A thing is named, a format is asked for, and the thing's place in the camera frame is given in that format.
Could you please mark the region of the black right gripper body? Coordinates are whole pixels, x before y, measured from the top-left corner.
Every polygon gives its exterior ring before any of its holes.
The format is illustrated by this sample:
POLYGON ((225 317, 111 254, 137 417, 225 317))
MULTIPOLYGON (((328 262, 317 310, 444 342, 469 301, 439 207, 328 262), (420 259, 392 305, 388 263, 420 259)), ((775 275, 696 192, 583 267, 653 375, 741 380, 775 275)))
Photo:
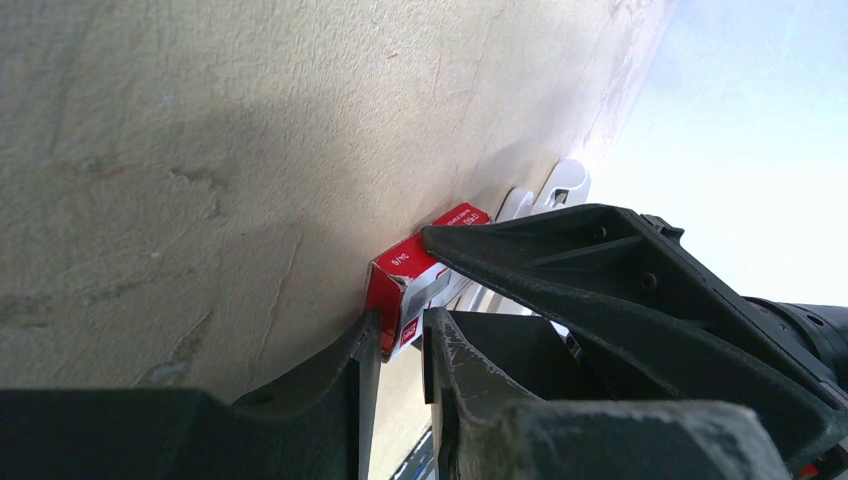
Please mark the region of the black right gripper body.
MULTIPOLYGON (((847 308, 746 299, 763 319, 781 330, 779 342, 796 345, 823 365, 826 382, 847 394, 847 308)), ((801 479, 845 479, 847 441, 822 453, 799 473, 801 479)))

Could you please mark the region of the red white staple box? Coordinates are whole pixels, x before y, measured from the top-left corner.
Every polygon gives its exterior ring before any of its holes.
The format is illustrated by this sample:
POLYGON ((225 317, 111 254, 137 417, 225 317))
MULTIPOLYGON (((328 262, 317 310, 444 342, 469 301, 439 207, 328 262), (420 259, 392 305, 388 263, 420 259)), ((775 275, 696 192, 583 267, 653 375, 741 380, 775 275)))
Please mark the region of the red white staple box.
POLYGON ((370 261, 364 307, 379 317, 381 360, 392 361, 421 336, 426 310, 447 306, 469 285, 427 252, 420 230, 370 261))

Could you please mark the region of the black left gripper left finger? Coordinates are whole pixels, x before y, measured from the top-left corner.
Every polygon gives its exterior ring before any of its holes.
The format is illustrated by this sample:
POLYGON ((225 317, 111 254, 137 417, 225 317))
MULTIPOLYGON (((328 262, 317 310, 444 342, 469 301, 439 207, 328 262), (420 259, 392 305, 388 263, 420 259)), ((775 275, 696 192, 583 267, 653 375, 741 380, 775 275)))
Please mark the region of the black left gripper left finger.
POLYGON ((379 317, 226 403, 200 389, 5 390, 5 479, 364 479, 379 317))

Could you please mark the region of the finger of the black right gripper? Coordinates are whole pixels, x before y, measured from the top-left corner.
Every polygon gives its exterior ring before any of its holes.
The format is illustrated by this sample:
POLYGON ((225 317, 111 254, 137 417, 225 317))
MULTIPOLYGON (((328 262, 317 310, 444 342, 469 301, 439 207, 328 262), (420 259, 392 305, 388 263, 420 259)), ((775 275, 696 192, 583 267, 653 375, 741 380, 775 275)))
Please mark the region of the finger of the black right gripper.
POLYGON ((687 252, 680 229, 621 207, 574 208, 596 246, 566 287, 567 329, 610 397, 748 407, 785 458, 817 457, 846 437, 847 394, 687 252))

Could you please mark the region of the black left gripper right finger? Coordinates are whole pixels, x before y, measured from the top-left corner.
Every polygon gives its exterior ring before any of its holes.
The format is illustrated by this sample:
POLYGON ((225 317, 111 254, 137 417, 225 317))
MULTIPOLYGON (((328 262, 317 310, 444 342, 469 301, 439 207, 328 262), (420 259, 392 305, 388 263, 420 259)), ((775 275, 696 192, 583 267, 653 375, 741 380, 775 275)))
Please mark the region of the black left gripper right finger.
POLYGON ((424 317, 440 479, 786 479, 756 414, 716 401, 545 400, 446 309, 424 317))

